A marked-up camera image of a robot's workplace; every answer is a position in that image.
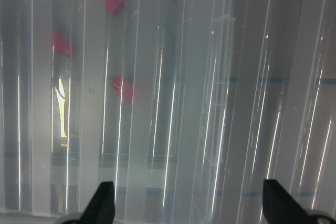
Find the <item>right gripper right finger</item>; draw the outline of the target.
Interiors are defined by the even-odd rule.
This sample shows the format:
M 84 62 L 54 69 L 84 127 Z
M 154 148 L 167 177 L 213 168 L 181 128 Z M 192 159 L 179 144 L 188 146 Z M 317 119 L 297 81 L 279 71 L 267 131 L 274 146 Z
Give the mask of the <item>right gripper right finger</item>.
M 315 223 L 275 179 L 264 179 L 263 216 L 267 223 Z

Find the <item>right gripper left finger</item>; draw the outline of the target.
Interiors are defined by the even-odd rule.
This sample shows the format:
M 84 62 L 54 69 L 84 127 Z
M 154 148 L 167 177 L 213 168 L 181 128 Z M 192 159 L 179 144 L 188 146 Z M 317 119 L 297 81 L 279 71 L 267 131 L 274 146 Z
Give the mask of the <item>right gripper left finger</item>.
M 114 184 L 112 181 L 101 182 L 79 218 L 79 223 L 111 224 L 114 221 L 114 217 Z

